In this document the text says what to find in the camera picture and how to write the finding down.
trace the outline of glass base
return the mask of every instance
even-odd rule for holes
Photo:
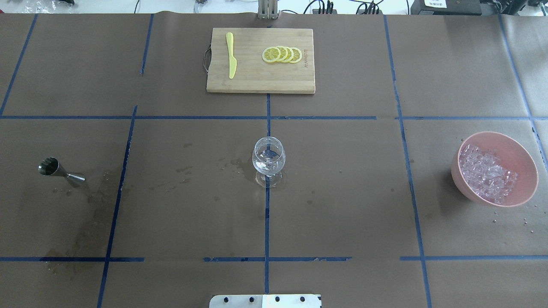
[[[278,172],[273,176],[266,176],[262,173],[257,172],[255,176],[255,181],[257,182],[257,184],[261,185],[264,188],[274,188],[276,186],[280,186],[282,180],[282,172]]]

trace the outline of cutting board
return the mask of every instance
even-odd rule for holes
[[[236,74],[229,79],[229,51],[226,33],[234,34]],[[262,51],[284,45],[302,50],[298,63],[266,63]],[[314,38],[312,29],[292,28],[213,28],[208,92],[293,93],[316,91]]]

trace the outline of jigger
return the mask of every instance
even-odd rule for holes
[[[57,158],[48,157],[44,159],[38,166],[38,171],[44,176],[62,176],[67,179],[72,187],[79,187],[85,181],[84,175],[81,173],[68,173],[59,163]]]

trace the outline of clear plastic wrap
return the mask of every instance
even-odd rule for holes
[[[72,14],[73,4],[59,0],[26,0],[22,13]]]

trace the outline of bowl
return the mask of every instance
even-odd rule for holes
[[[463,177],[459,164],[459,155],[467,145],[475,145],[482,150],[495,150],[501,166],[517,172],[518,178],[503,204],[487,201],[476,194]],[[529,201],[539,184],[539,176],[533,158],[516,140],[497,132],[479,132],[466,138],[457,150],[451,165],[451,176],[456,187],[468,199],[490,206],[516,207]]]

